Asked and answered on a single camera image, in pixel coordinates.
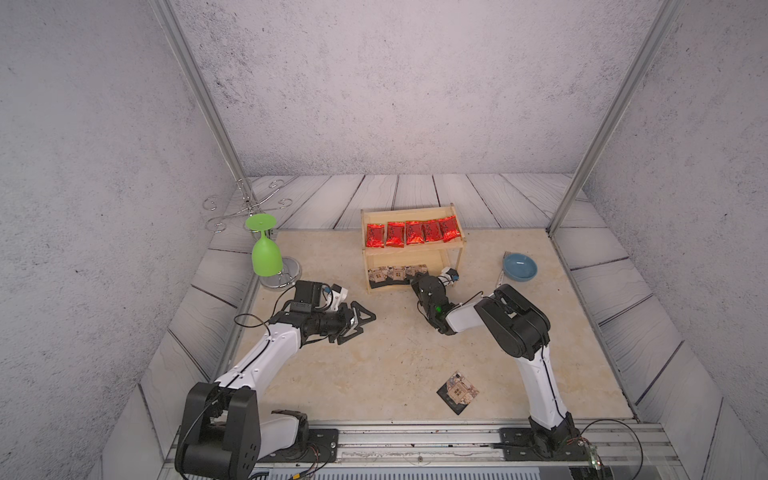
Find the black floral tea bag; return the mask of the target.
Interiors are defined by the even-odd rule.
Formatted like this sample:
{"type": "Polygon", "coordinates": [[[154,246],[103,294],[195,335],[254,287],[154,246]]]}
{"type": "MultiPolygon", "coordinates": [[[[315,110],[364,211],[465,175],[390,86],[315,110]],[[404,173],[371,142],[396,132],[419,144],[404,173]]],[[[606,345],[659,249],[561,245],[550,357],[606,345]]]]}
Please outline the black floral tea bag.
{"type": "Polygon", "coordinates": [[[439,387],[437,395],[453,413],[460,415],[479,395],[479,390],[456,371],[439,387]]]}
{"type": "Polygon", "coordinates": [[[391,283],[388,267],[377,267],[377,268],[369,269],[367,273],[368,273],[369,287],[371,289],[381,288],[391,283]]]}
{"type": "Polygon", "coordinates": [[[387,268],[387,282],[392,285],[408,285],[410,276],[404,266],[390,266],[387,268]]]}
{"type": "Polygon", "coordinates": [[[420,265],[410,265],[405,267],[405,275],[406,279],[411,282],[413,279],[421,276],[421,275],[428,275],[429,270],[428,267],[425,264],[420,265]]]}

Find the red tea bag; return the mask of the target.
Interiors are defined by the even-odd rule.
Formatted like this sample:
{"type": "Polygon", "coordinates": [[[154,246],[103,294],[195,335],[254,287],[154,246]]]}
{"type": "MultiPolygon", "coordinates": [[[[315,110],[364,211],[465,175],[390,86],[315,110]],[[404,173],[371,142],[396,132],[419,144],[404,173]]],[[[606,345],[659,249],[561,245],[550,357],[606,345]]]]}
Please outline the red tea bag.
{"type": "Polygon", "coordinates": [[[438,222],[442,233],[442,239],[445,243],[462,237],[459,222],[455,215],[439,219],[438,222]]]}
{"type": "Polygon", "coordinates": [[[386,225],[367,224],[365,246],[367,248],[384,248],[386,246],[386,225]]]}
{"type": "Polygon", "coordinates": [[[405,223],[405,239],[407,245],[424,244],[425,234],[422,221],[407,221],[405,223]]]}
{"type": "Polygon", "coordinates": [[[403,248],[406,245],[406,223],[388,222],[386,226],[387,247],[403,248]]]}
{"type": "Polygon", "coordinates": [[[424,240],[426,243],[441,242],[443,240],[441,225],[438,220],[423,221],[422,230],[424,233],[424,240]]]}

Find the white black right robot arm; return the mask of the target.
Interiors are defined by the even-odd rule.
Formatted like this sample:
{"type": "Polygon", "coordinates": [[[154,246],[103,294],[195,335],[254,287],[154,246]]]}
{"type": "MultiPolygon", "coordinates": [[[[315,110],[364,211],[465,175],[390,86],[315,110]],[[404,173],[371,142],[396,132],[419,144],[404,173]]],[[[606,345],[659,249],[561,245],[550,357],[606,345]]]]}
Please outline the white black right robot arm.
{"type": "Polygon", "coordinates": [[[507,461],[587,461],[590,450],[562,400],[550,365],[551,324],[546,315],[509,284],[488,296],[453,303],[447,287],[457,279],[420,273],[410,281],[422,315],[439,333],[454,335],[484,326],[514,358],[529,404],[527,428],[503,428],[496,449],[507,461]]]}

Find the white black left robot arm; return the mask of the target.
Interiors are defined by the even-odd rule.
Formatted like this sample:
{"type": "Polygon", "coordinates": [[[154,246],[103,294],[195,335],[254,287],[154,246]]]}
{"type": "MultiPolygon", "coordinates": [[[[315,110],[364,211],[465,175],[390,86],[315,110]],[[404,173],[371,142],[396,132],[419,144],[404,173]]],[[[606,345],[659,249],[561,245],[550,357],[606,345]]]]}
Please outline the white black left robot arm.
{"type": "Polygon", "coordinates": [[[326,340],[342,345],[361,335],[376,315],[347,299],[346,288],[299,280],[291,298],[278,296],[264,333],[226,373],[189,391],[180,425],[174,468],[189,479],[255,479],[260,460],[309,460],[301,477],[315,473],[320,446],[305,413],[274,410],[261,417],[259,399],[282,367],[303,347],[326,340]]]}

